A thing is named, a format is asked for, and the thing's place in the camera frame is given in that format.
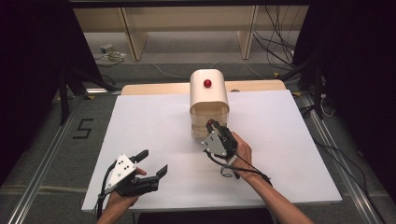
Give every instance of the cylindrical container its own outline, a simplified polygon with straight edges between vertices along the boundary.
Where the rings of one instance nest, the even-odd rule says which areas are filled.
[[[191,136],[207,137],[210,119],[227,126],[229,112],[223,74],[217,69],[195,71],[190,78]]]

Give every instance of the red ball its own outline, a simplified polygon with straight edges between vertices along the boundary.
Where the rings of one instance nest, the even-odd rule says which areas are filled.
[[[209,79],[205,80],[205,81],[204,81],[204,86],[205,86],[206,88],[210,88],[210,87],[212,86],[212,81],[209,80]]]

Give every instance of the human arm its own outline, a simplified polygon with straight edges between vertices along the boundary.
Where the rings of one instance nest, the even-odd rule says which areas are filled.
[[[252,170],[253,167],[249,165],[252,164],[251,147],[237,133],[233,133],[233,137],[238,142],[236,153],[245,160],[242,161],[238,158],[233,162],[233,166]],[[236,172],[253,187],[279,222],[283,224],[313,223],[309,217],[269,185],[260,175],[243,171]]]
[[[137,168],[138,175],[146,175],[146,171]],[[137,202],[139,196],[134,197],[123,197],[120,196],[116,191],[111,192],[108,198],[107,206],[98,220],[98,224],[110,224],[116,223],[122,215]]]

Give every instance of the floor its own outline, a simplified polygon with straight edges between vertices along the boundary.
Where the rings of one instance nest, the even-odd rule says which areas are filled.
[[[259,32],[259,35],[270,38],[272,32]],[[298,38],[298,32],[286,32],[284,35],[292,45]],[[124,34],[86,34],[86,37],[93,56],[98,59],[96,61],[104,81],[119,87],[131,83],[186,82],[192,72],[200,68],[217,68],[226,80],[273,79],[276,75],[282,76],[287,72],[285,68],[288,69],[280,60],[267,54],[256,40],[252,43],[249,59],[242,60],[235,32],[150,33],[143,57],[138,62],[131,60]],[[105,44],[112,44],[117,52],[125,53],[123,62],[99,59],[103,56],[100,47]],[[287,60],[279,45],[272,44],[270,49],[281,59]],[[287,80],[287,88],[297,92],[297,80],[298,77]],[[97,88],[91,83],[85,85],[87,88]],[[295,97],[298,107],[311,105],[310,93],[303,93],[303,96]],[[24,211],[19,218],[24,223],[94,223],[94,216],[81,212],[80,207],[117,96],[98,94],[78,98],[73,97],[71,92],[69,95],[71,110],[74,112],[68,127],[63,129],[59,125],[61,107],[58,97],[55,96],[52,105],[46,111],[48,118],[43,123],[41,132],[31,148],[21,156],[2,186],[0,223],[7,223],[11,216],[16,214],[14,209]],[[324,106],[325,111],[331,114],[331,107]],[[305,124],[313,137],[324,143],[319,126],[325,125],[333,139],[331,143],[336,144],[337,148],[362,170],[361,173],[353,163],[343,157],[349,172],[355,176],[357,182],[364,185],[364,179],[367,180],[372,208],[376,208],[379,217],[382,217],[385,223],[396,223],[395,203],[376,179],[365,159],[357,152],[342,118],[335,113],[331,117],[324,116],[323,121],[317,122],[314,112],[308,115],[310,116],[305,119]],[[78,130],[81,128],[82,120],[86,121],[84,125],[89,124],[92,128],[90,137],[83,140],[76,138],[84,134]],[[64,133],[64,137],[57,138],[59,133]],[[365,212],[361,211],[361,201],[356,199],[338,163],[328,153],[332,154],[332,150],[322,147],[318,147],[318,150],[343,196],[343,201],[298,206],[317,223],[381,223],[380,218],[365,221],[368,218],[364,217]],[[50,157],[51,151],[54,152],[51,159],[46,160]],[[43,165],[42,161],[46,161],[47,166]],[[40,180],[36,181],[35,191],[30,190],[34,189],[32,179]],[[33,193],[26,197],[32,197],[27,197],[28,203],[21,208],[21,200],[28,190]],[[132,221],[131,214],[127,214],[119,223]]]

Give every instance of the white tabletop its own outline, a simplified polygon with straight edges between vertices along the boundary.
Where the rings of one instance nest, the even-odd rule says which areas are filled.
[[[289,91],[229,92],[228,127],[253,148],[253,164],[292,203],[342,201]],[[139,198],[136,212],[264,206],[242,179],[227,178],[191,138],[188,94],[125,95],[115,104],[82,206],[94,208],[108,166],[121,154],[148,149],[138,166],[168,174],[159,190]]]

